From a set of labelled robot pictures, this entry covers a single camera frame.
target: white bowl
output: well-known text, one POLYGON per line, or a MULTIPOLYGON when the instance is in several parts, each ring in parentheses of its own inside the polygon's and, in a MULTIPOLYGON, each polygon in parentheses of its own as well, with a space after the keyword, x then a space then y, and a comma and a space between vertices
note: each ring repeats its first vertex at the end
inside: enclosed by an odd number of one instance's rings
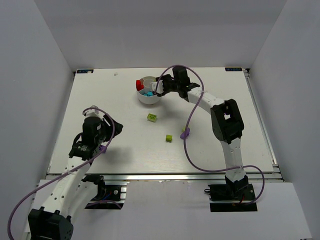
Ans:
POLYGON ((136 91, 136 94, 138 96, 138 99, 140 102, 144 104, 155 104, 161 100, 161 97, 157 95, 153 96, 145 96, 144 94, 147 94, 150 90, 149 84, 156 81, 156 78, 154 76, 145 76, 140 79, 140 81, 143 84, 143 89, 140 91, 136 91))

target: small white object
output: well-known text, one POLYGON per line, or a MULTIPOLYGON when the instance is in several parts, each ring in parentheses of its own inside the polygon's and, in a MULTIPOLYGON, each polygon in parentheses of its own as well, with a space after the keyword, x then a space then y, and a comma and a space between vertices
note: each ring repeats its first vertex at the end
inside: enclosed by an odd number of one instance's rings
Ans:
POLYGON ((154 80, 152 78, 147 78, 147 79, 144 79, 143 81, 143 89, 144 89, 144 93, 147 94, 148 92, 151 91, 150 89, 150 83, 153 83, 154 80))
MULTIPOLYGON (((98 108, 96 105, 92 105, 90 108, 98 108)), ((97 109, 89 109, 87 111, 83 111, 82 115, 88 116, 89 114, 95 113, 96 115, 99 116, 99 111, 97 109)))
POLYGON ((158 83, 158 82, 151 82, 151 83, 150 83, 151 91, 152 91, 152 92, 155 92, 155 91, 156 91, 157 94, 162 94, 162 93, 164 92, 164 84, 163 84, 163 81, 162 81, 162 80, 159 81, 158 88, 156 89, 157 83, 158 83))

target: black sticker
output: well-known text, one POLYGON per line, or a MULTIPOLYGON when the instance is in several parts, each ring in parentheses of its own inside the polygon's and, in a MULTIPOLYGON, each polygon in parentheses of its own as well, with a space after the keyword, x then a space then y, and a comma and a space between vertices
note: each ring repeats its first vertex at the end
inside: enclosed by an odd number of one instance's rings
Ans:
POLYGON ((242 72, 241 67, 225 67, 226 72, 242 72))
POLYGON ((76 71, 77 74, 92 74, 93 72, 93 69, 78 69, 76 71))
POLYGON ((212 203, 210 202, 211 213, 227 213, 227 212, 257 212, 257 204, 233 204, 233 203, 212 203))

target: white enclosure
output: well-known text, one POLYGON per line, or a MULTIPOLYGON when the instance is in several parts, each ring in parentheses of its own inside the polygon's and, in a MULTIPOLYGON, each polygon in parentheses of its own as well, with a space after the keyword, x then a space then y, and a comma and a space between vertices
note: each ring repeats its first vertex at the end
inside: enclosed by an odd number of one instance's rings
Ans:
POLYGON ((251 67, 286 0, 35 0, 73 70, 251 67))

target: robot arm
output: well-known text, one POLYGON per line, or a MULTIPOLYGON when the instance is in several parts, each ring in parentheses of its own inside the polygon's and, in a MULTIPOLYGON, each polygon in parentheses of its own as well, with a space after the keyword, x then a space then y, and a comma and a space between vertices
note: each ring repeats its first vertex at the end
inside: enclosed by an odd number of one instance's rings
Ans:
MULTIPOLYGON (((173 78, 169 74, 164 75, 158 83, 158 88, 156 89, 157 82, 153 82, 151 89, 156 91, 159 97, 170 92, 178 92, 181 98, 196 104, 201 97, 202 88, 190 82, 184 67, 176 66, 172 71, 173 78)), ((240 144, 244 123, 236 101, 223 100, 204 92, 198 106, 211 115, 213 133, 222 145, 226 168, 242 167, 240 144)), ((233 197, 242 195, 242 190, 249 184, 243 168, 227 170, 225 181, 227 191, 233 197)))
MULTIPOLYGON (((84 115, 82 133, 79 133, 73 141, 64 173, 97 156, 101 151, 101 144, 111 139, 113 129, 111 120, 107 116, 100 117, 95 110, 88 110, 84 115)), ((123 126, 114 120, 113 122, 115 137, 122 131, 123 126)), ((99 200, 105 194, 105 182, 102 176, 84 177, 90 166, 91 164, 86 164, 58 180, 41 208, 31 210, 28 215, 31 239, 71 238, 73 223, 79 212, 89 201, 99 200)))

